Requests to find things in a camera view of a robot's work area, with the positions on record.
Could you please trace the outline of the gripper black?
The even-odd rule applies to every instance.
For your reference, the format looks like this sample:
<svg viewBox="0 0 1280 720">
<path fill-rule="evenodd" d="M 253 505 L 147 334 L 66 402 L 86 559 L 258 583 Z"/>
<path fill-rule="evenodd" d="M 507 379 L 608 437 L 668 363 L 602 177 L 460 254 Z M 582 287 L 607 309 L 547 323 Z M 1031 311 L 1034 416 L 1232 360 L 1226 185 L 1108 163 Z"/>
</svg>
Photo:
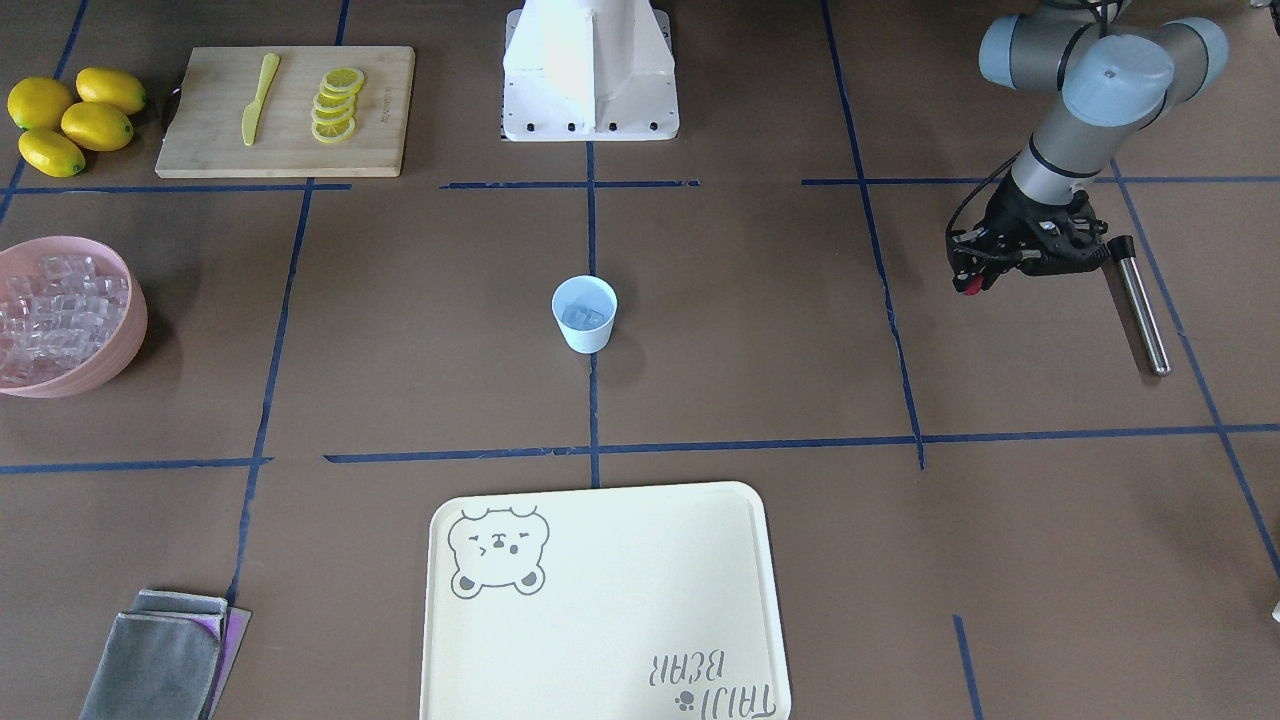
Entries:
<svg viewBox="0 0 1280 720">
<path fill-rule="evenodd" d="M 977 293 L 986 292 L 1010 270 L 1033 277 L 1093 272 L 1110 259 L 1107 231 L 1084 190 L 1070 193 L 1065 205 L 1050 205 L 1004 179 L 979 224 L 970 231 L 947 229 L 954 288 L 961 293 L 963 282 L 978 275 Z"/>
</svg>

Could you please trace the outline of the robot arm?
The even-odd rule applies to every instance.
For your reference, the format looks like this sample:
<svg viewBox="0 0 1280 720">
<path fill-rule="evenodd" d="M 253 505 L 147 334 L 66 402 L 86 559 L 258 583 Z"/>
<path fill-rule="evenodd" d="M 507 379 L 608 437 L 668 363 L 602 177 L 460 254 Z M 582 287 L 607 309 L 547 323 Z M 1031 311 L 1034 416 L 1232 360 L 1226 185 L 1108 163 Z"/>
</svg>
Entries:
<svg viewBox="0 0 1280 720">
<path fill-rule="evenodd" d="M 996 172 L 983 217 L 950 225 L 946 251 L 959 293 L 989 290 L 1004 274 L 1092 272 L 1110 255 L 1108 227 L 1088 187 L 1135 132 L 1199 96 L 1224 72 L 1230 46 L 1212 20 L 1156 28 L 1119 22 L 1124 1 L 1042 1 L 987 29 L 980 73 L 1007 88 L 1056 99 L 1023 149 Z"/>
</svg>

